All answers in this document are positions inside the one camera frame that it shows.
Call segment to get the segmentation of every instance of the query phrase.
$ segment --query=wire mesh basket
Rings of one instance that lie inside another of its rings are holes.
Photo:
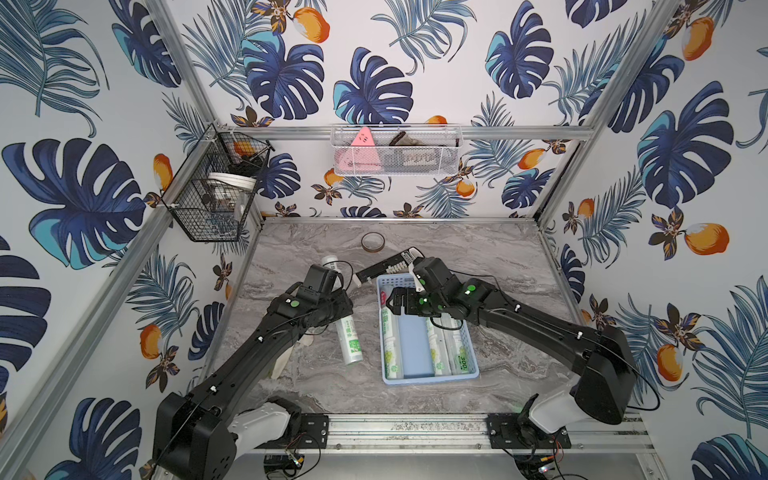
[[[238,241],[256,195],[256,177],[273,150],[269,141],[217,133],[177,199],[172,204],[163,199],[163,204],[193,242]]]
[[[353,147],[363,125],[331,130],[333,168],[348,177],[449,176],[458,170],[464,145],[458,125],[369,126],[375,147]]]

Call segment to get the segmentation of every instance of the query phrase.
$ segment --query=floor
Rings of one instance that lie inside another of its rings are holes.
[[[369,231],[386,237],[378,253],[360,238]],[[337,255],[356,269],[418,247],[456,270],[496,275],[502,288],[535,308],[560,318],[568,310],[532,224],[521,223],[267,223],[240,290],[218,351],[217,368],[256,329],[269,302],[302,280],[311,263]],[[422,386],[387,386],[382,381],[376,288],[370,283],[349,295],[364,355],[345,365],[335,324],[311,346],[297,345],[278,379],[261,380],[244,408],[282,396],[305,412],[483,413],[519,410],[531,395],[567,379],[556,360],[494,330],[469,326],[480,367],[477,379]]]

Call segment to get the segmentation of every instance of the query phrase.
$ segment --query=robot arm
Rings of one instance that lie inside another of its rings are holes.
[[[484,280],[462,282],[438,258],[415,259],[411,272],[416,289],[393,292],[390,307],[398,309],[401,303],[406,313],[433,318],[447,313],[502,331],[556,358],[578,375],[567,390],[551,392],[531,407],[530,419],[540,429],[555,432],[565,423],[579,420],[579,415],[611,425],[621,423],[637,380],[621,330],[574,325],[518,302]],[[563,412],[568,412],[567,422],[561,421]]]

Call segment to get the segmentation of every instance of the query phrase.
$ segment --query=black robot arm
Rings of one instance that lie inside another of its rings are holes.
[[[185,397],[171,393],[157,408],[152,458],[185,480],[223,478],[236,455],[227,430],[237,404],[275,359],[308,328],[352,315],[352,301],[333,289],[338,273],[312,265],[303,283],[278,296],[256,331],[213,375]]]
[[[462,282],[439,258],[415,259],[413,274],[419,288],[393,292],[388,305],[395,313],[403,304],[406,313],[432,318],[447,313],[519,338],[581,377],[571,391],[579,408],[601,422],[621,423],[637,380],[621,330],[575,325],[525,305],[484,280]]]

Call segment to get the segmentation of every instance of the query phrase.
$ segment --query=white cylindrical package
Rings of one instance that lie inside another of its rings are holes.
[[[432,354],[432,368],[435,376],[451,375],[448,350],[445,348],[445,337],[442,330],[436,329],[430,319],[425,320],[427,325],[427,337],[429,338],[429,351]]]
[[[440,325],[446,328],[458,328],[461,323],[447,313],[440,317]],[[467,363],[467,350],[462,342],[461,330],[443,330],[445,346],[450,357],[449,363],[453,375],[466,375],[469,373]]]
[[[398,316],[386,306],[386,301],[392,290],[392,285],[383,285],[381,290],[382,307],[382,338],[384,339],[384,371],[389,380],[403,378],[402,354],[400,352],[400,331]]]
[[[329,255],[321,260],[321,264],[341,273],[339,264],[336,263],[336,261],[338,261],[336,256]],[[341,280],[337,278],[333,288],[336,289],[342,287]],[[339,334],[339,344],[341,344],[341,354],[344,357],[344,363],[349,365],[350,363],[362,360],[360,340],[357,338],[355,320],[351,315],[336,321],[336,332]]]

